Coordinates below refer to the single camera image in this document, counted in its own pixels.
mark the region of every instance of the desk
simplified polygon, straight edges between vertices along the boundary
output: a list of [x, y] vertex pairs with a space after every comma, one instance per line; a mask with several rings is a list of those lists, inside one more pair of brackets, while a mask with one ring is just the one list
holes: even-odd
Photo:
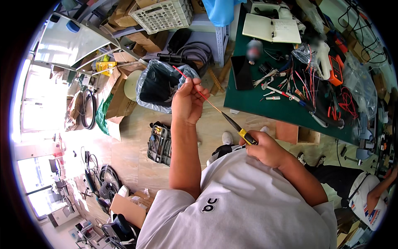
[[[251, 41], [251, 37], [242, 35], [243, 24], [245, 22], [246, 10], [241, 7], [238, 21], [238, 29], [236, 33], [236, 44], [234, 56], [245, 55], [246, 54], [246, 44]], [[288, 52], [288, 48], [292, 46], [287, 43], [273, 43], [263, 41], [263, 46], [270, 49], [278, 49], [281, 51]], [[256, 61], [255, 65], [250, 66], [250, 71], [252, 73], [252, 79], [257, 80], [263, 77], [263, 75], [258, 71], [258, 67], [268, 61], [273, 67], [281, 68], [285, 62], [277, 63], [274, 59], [264, 55]], [[277, 78], [270, 86], [276, 88], [285, 79], [285, 77]], [[289, 101], [288, 98], [281, 96], [281, 100], [263, 100], [263, 94], [270, 92], [270, 90], [262, 90], [261, 86], [257, 86], [252, 90], [238, 91], [235, 88], [234, 76], [232, 70], [230, 72], [228, 87], [226, 88], [226, 96], [224, 107], [231, 108], [234, 110], [252, 113], [259, 116], [264, 116], [267, 118], [272, 118], [275, 120], [280, 120], [283, 122], [295, 124], [298, 126], [303, 126], [314, 131], [318, 131], [325, 135], [336, 137], [342, 141], [358, 145], [359, 141], [354, 139], [353, 127], [350, 124], [345, 124], [343, 129], [338, 129], [337, 127], [329, 126], [324, 128], [320, 126], [307, 112], [305, 108], [300, 106], [295, 101]]]

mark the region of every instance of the tool box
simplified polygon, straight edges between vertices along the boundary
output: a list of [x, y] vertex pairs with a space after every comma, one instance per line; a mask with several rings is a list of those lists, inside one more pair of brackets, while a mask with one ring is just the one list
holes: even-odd
[[152, 128], [148, 142], [148, 158], [170, 166], [172, 159], [172, 134], [170, 126], [160, 122], [150, 123]]

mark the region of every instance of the blue plastic bag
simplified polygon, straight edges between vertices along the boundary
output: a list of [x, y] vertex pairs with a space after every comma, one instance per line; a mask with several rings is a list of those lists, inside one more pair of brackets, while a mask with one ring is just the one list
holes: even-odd
[[234, 6], [246, 0], [203, 0], [207, 15], [216, 27], [225, 27], [234, 20]]

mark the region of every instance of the person in white shirt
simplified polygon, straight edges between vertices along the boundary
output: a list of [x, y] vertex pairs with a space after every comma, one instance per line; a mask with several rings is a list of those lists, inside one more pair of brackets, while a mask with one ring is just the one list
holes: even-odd
[[315, 167], [305, 162], [303, 153], [297, 159], [321, 183], [327, 183], [341, 197], [341, 206], [350, 207], [355, 215], [375, 231], [380, 225], [388, 205], [387, 188], [397, 177], [398, 168], [386, 174], [380, 182], [377, 176], [361, 169], [352, 169], [333, 165], [323, 165], [325, 156], [319, 159]]
[[[169, 189], [158, 191], [137, 248], [333, 248], [337, 221], [319, 181], [267, 133], [227, 145], [202, 172], [196, 122], [209, 97], [187, 78], [172, 101]], [[229, 137], [224, 134], [224, 142]]]

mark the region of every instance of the plastic bag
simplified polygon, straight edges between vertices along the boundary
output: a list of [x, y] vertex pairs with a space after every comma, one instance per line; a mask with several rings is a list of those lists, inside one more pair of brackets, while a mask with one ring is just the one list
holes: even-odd
[[374, 118], [377, 111], [376, 87], [366, 68], [350, 51], [345, 57], [343, 85], [351, 91], [352, 97], [358, 104], [358, 111], [366, 113], [368, 120]]
[[225, 27], [234, 20], [234, 5], [247, 0], [202, 0], [209, 20], [216, 27]]
[[323, 30], [322, 18], [318, 14], [316, 6], [310, 3], [308, 0], [296, 0], [296, 3], [307, 15], [311, 24], [314, 26], [314, 29], [326, 39], [325, 31]]
[[[194, 69], [188, 65], [183, 65], [178, 67], [179, 70], [183, 72], [187, 77], [199, 78], [199, 75]], [[169, 82], [176, 81], [175, 85], [170, 84], [165, 89], [164, 82], [169, 79]], [[137, 92], [137, 104], [154, 111], [163, 112], [170, 114], [172, 112], [171, 101], [173, 99], [176, 91], [185, 82], [184, 76], [182, 76], [177, 70], [166, 62], [161, 62], [156, 59], [149, 61], [147, 68], [141, 73], [137, 81], [136, 92]], [[142, 100], [145, 96], [146, 99], [150, 97], [148, 93], [148, 88], [159, 87], [159, 95], [154, 97], [164, 97], [165, 92], [168, 93], [168, 99], [163, 102], [163, 104], [149, 103]]]
[[97, 109], [96, 113], [96, 123], [98, 127], [102, 130], [103, 133], [109, 136], [109, 131], [108, 127], [106, 126], [106, 112], [108, 111], [109, 104], [111, 103], [111, 100], [113, 98], [113, 94], [110, 94], [108, 98], [105, 100], [105, 102], [102, 100], [101, 104], [99, 104], [99, 107]]
[[297, 49], [292, 51], [292, 54], [305, 65], [310, 63], [310, 67], [314, 68], [317, 68], [319, 65], [319, 62], [316, 58], [316, 51], [311, 49], [307, 43], [300, 44]]

